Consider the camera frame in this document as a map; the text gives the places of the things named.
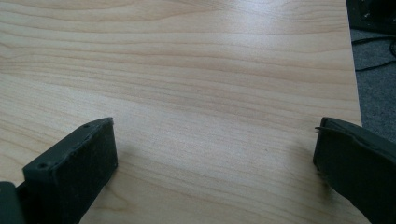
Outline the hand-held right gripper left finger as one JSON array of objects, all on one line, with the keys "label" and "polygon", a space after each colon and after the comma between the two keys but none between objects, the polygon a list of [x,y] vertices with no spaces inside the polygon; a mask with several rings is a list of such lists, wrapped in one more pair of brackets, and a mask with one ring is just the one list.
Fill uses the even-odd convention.
[{"label": "hand-held right gripper left finger", "polygon": [[28,224],[78,224],[118,167],[113,119],[83,124],[22,168]]}]

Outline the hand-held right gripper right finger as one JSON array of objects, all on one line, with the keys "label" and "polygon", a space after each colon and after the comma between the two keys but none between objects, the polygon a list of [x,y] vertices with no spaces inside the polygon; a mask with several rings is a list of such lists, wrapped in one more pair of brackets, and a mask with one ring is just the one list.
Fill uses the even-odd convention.
[{"label": "hand-held right gripper right finger", "polygon": [[313,163],[372,224],[396,224],[396,143],[353,123],[324,118]]}]

